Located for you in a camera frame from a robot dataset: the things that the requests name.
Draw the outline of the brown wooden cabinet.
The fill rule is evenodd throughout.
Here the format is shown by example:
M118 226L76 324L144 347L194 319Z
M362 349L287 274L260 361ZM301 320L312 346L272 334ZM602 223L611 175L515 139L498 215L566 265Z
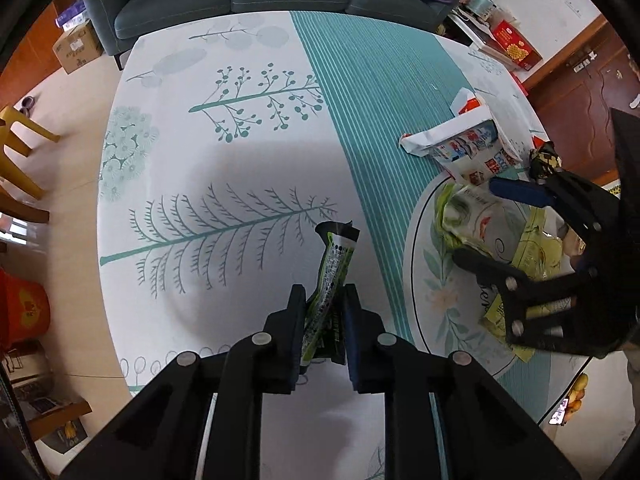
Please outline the brown wooden cabinet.
M596 182L617 178L611 110L639 114L639 65L605 23L528 92L563 167Z

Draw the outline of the red bucket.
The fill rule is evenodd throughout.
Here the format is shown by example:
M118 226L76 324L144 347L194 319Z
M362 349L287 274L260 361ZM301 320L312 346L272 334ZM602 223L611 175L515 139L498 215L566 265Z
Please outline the red bucket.
M1 270L0 337L1 352L47 333L51 308L44 287Z

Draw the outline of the cardboard box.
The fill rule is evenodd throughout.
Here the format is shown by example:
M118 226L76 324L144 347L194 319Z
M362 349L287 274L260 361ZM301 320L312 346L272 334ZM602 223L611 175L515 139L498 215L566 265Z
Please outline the cardboard box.
M74 28L66 30L56 40L53 54L66 74L99 58L104 49L90 21L84 21Z

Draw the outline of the small red white wrapper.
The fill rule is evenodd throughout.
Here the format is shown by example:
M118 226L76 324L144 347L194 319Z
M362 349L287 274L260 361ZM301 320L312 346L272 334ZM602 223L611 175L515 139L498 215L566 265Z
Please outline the small red white wrapper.
M462 87L452 99L449 108L454 117L471 113L474 117L487 117L489 108L485 100L469 88Z

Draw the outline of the yellow-green snack bag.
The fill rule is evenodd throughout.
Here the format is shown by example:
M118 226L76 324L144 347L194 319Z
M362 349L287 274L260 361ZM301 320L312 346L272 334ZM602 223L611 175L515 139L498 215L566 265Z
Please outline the yellow-green snack bag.
M547 229L547 211L533 207L518 241L518 247L511 261L512 266L524 271L534 281L548 280L563 271L564 257L562 240L552 235ZM534 356L534 349L512 346L506 342L506 321L500 296L494 299L488 311L480 319L480 325L509 347L520 361L528 363Z

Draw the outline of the black gold wrapper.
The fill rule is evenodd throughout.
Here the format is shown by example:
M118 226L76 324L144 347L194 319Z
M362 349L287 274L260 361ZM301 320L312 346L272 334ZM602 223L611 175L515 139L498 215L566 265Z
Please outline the black gold wrapper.
M552 141L538 142L529 154L528 176L538 182L562 170L562 159Z

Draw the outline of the red gift box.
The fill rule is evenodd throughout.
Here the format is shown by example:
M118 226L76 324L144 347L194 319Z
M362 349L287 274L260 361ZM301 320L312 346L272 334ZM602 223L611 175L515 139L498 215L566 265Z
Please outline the red gift box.
M542 60L539 52L516 27L507 21L502 20L495 24L491 33L498 45L506 52L506 56L522 70L531 70Z

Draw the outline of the white green snack wrapper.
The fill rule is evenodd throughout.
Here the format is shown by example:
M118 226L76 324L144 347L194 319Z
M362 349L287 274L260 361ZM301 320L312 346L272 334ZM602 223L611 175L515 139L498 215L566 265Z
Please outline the white green snack wrapper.
M527 206L499 198L480 186L449 182L436 196L433 226L447 252L467 247L510 262L528 216Z

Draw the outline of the glass turntable plate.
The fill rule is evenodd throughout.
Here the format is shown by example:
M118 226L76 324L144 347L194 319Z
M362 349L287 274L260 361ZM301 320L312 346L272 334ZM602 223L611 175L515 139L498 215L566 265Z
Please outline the glass turntable plate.
M524 363L480 325L497 292L478 284L474 274L452 261L454 251L446 251L433 226L436 196L449 182L458 183L444 172L427 185L406 236L402 284L414 343L435 356L468 352L495 378L518 367L545 370L550 366L548 356L535 351Z

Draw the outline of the white blue red wrapper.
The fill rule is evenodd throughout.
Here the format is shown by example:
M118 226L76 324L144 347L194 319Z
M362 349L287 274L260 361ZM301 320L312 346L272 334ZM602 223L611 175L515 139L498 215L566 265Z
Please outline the white blue red wrapper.
M419 133L405 134L399 146L409 155L431 157L454 180L481 185L521 162L493 119L472 126L460 118Z

